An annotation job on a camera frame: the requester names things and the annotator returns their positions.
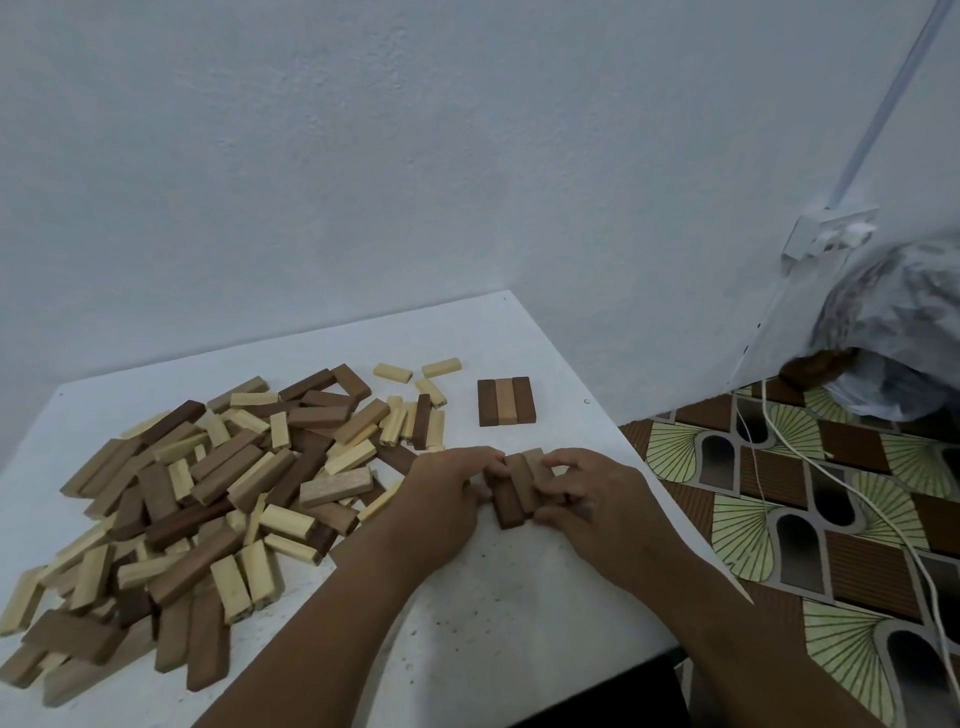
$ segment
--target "dark brown wooden block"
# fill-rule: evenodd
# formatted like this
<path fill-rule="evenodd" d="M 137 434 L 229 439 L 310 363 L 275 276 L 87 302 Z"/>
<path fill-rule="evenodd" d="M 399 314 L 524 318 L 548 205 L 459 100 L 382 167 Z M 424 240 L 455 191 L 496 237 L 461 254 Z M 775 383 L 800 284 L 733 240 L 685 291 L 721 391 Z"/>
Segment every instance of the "dark brown wooden block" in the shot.
<path fill-rule="evenodd" d="M 174 427 L 183 423 L 195 423 L 206 411 L 206 405 L 202 402 L 187 400 L 177 409 L 164 417 L 150 429 L 140 435 L 140 440 L 147 447 L 155 445 L 156 442 L 173 430 Z"/>
<path fill-rule="evenodd" d="M 889 473 L 887 455 L 875 430 L 820 420 L 820 437 L 827 460 L 874 473 Z"/>
<path fill-rule="evenodd" d="M 27 630 L 23 642 L 50 652 L 62 652 L 94 665 L 103 665 L 123 638 L 124 631 L 118 627 L 51 609 L 44 612 Z"/>
<path fill-rule="evenodd" d="M 532 425 L 537 421 L 537 408 L 534 405 L 534 391 L 530 387 L 530 377 L 514 377 L 514 402 L 518 425 Z"/>
<path fill-rule="evenodd" d="M 496 411 L 496 380 L 477 379 L 477 409 L 481 427 L 496 427 L 500 420 Z"/>
<path fill-rule="evenodd" d="M 224 605 L 216 589 L 194 596 L 187 647 L 186 688 L 201 691 L 230 672 L 230 628 L 224 624 Z"/>

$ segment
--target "white wall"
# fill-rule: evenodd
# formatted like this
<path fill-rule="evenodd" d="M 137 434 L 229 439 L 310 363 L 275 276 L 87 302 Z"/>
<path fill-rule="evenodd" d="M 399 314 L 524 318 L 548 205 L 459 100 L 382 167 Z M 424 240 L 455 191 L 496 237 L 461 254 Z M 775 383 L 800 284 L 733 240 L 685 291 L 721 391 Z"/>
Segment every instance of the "white wall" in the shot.
<path fill-rule="evenodd" d="M 0 453 L 58 381 L 505 286 L 615 420 L 712 394 L 931 5 L 5 3 Z"/>

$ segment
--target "light wooden block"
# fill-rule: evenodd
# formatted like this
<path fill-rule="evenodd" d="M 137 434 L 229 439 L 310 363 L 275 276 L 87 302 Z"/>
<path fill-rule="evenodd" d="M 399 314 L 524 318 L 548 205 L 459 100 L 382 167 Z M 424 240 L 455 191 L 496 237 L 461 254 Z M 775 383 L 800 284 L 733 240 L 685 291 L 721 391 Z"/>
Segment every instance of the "light wooden block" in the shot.
<path fill-rule="evenodd" d="M 253 432 L 256 432 L 260 435 L 270 429 L 270 423 L 265 423 L 259 417 L 255 417 L 250 412 L 246 412 L 242 409 L 229 409 L 224 412 L 222 417 L 227 422 L 232 422 L 238 427 L 243 427 L 244 429 L 253 430 Z"/>
<path fill-rule="evenodd" d="M 392 486 L 390 486 L 383 495 L 381 495 L 377 500 L 368 505 L 362 511 L 360 511 L 359 519 L 363 523 L 369 521 L 376 514 L 378 514 L 383 508 L 389 503 L 393 497 L 396 495 L 396 491 L 400 489 L 400 486 L 403 485 L 403 480 L 398 480 Z"/>
<path fill-rule="evenodd" d="M 273 553 L 267 552 L 263 541 L 258 539 L 240 551 L 240 565 L 247 577 L 254 610 L 261 610 L 280 599 L 283 579 Z"/>
<path fill-rule="evenodd" d="M 216 412 L 205 412 L 201 418 L 197 421 L 199 425 L 209 436 L 210 445 L 214 448 L 220 447 L 223 443 L 230 439 L 230 433 L 227 432 L 227 426 L 224 425 L 224 421 L 220 419 L 220 415 Z"/>
<path fill-rule="evenodd" d="M 414 386 L 417 387 L 417 391 L 422 395 L 430 396 L 430 403 L 434 407 L 443 407 L 446 404 L 446 397 L 444 393 L 438 389 L 437 385 L 434 384 L 430 379 L 418 379 L 414 382 Z"/>
<path fill-rule="evenodd" d="M 446 413 L 442 409 L 435 409 L 430 413 L 430 424 L 426 429 L 426 448 L 442 448 L 444 446 L 444 425 Z"/>
<path fill-rule="evenodd" d="M 297 559 L 302 561 L 304 564 L 312 564 L 317 566 L 320 563 L 320 560 L 323 556 L 316 548 L 311 548 L 310 546 L 305 546 L 304 544 L 298 544 L 296 541 L 291 541 L 290 539 L 285 539 L 282 536 L 277 536 L 276 533 L 267 534 L 263 539 L 263 543 L 268 548 L 273 549 L 277 553 L 282 553 L 284 556 L 289 556 L 292 559 Z"/>
<path fill-rule="evenodd" d="M 290 428 L 287 426 L 287 413 L 276 412 L 270 416 L 270 449 L 276 452 L 290 447 Z"/>
<path fill-rule="evenodd" d="M 395 367 L 393 364 L 384 364 L 383 362 L 373 367 L 373 374 L 375 376 L 382 376 L 384 379 L 398 381 L 400 384 L 406 384 L 410 381 L 410 377 L 414 375 L 409 369 L 402 369 Z"/>
<path fill-rule="evenodd" d="M 7 602 L 3 615 L 0 616 L 0 637 L 15 635 L 30 626 L 36 607 L 43 597 L 44 589 L 40 584 L 40 576 L 45 569 L 46 567 L 36 567 L 26 570 L 16 580 L 10 601 Z"/>
<path fill-rule="evenodd" d="M 170 483 L 174 488 L 174 498 L 177 499 L 177 503 L 183 503 L 194 485 L 193 478 L 190 476 L 190 464 L 185 457 L 182 457 L 167 466 L 167 473 L 170 474 Z"/>
<path fill-rule="evenodd" d="M 120 591 L 142 587 L 151 579 L 160 576 L 176 564 L 184 554 L 172 553 L 167 556 L 147 561 L 138 561 L 135 564 L 124 564 L 117 570 L 117 587 Z"/>
<path fill-rule="evenodd" d="M 452 359 L 435 361 L 433 364 L 424 364 L 420 367 L 420 370 L 424 376 L 430 378 L 432 376 L 448 375 L 451 372 L 459 372 L 463 368 L 464 365 L 460 363 L 460 359 L 453 357 Z"/>
<path fill-rule="evenodd" d="M 224 624 L 235 624 L 253 612 L 253 602 L 243 575 L 232 555 L 210 565 L 213 582 L 217 585 L 220 600 L 224 603 Z"/>
<path fill-rule="evenodd" d="M 268 505 L 260 516 L 260 525 L 283 536 L 304 541 L 317 525 L 316 520 L 278 505 Z"/>
<path fill-rule="evenodd" d="M 77 575 L 77 586 L 70 596 L 71 610 L 90 607 L 103 596 L 112 563 L 113 544 L 102 544 L 84 554 Z"/>
<path fill-rule="evenodd" d="M 337 473 L 356 468 L 375 455 L 376 448 L 373 446 L 373 443 L 370 440 L 364 440 L 360 445 L 349 449 L 344 454 L 332 460 L 327 460 L 324 470 L 329 475 L 336 475 Z"/>

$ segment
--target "white table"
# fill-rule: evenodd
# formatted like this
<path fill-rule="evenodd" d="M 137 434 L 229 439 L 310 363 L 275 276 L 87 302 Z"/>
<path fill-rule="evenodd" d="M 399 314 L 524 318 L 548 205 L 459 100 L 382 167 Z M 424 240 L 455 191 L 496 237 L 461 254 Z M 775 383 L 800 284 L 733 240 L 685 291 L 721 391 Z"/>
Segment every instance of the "white table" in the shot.
<path fill-rule="evenodd" d="M 489 444 L 507 452 L 596 449 L 641 469 L 684 539 L 723 569 L 713 551 L 636 455 L 590 392 L 509 292 L 190 356 L 61 386 L 0 478 L 0 601 L 23 570 L 43 563 L 88 528 L 86 501 L 58 488 L 105 439 L 186 399 L 208 400 L 254 375 L 275 388 L 347 362 L 376 397 L 416 396 L 413 384 L 373 376 L 380 361 L 417 372 L 459 356 L 439 377 L 448 447 Z M 479 427 L 476 380 L 529 376 L 535 425 Z M 379 461 L 386 485 L 399 478 Z M 236 677 L 333 569 L 281 559 L 287 583 L 275 605 L 233 627 Z M 49 595 L 44 606 L 54 603 Z M 0 660 L 17 637 L 0 641 Z M 424 583 L 397 620 L 367 686 L 356 725 L 509 725 L 675 646 L 642 605 L 600 578 L 557 533 L 527 523 L 500 531 L 490 507 L 463 553 Z M 184 670 L 161 675 L 141 659 L 56 710 L 0 685 L 4 724 L 130 728 L 188 726 L 227 686 L 194 694 Z M 300 680 L 323 680 L 300 676 Z"/>

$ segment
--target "forearm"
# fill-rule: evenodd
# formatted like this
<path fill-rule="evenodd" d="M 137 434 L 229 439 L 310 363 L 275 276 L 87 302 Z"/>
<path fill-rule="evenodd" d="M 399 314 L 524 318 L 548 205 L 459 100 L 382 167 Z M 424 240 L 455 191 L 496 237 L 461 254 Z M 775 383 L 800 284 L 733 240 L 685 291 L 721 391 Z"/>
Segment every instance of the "forearm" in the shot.
<path fill-rule="evenodd" d="M 337 569 L 195 728 L 349 726 L 373 659 L 416 587 L 386 563 Z"/>

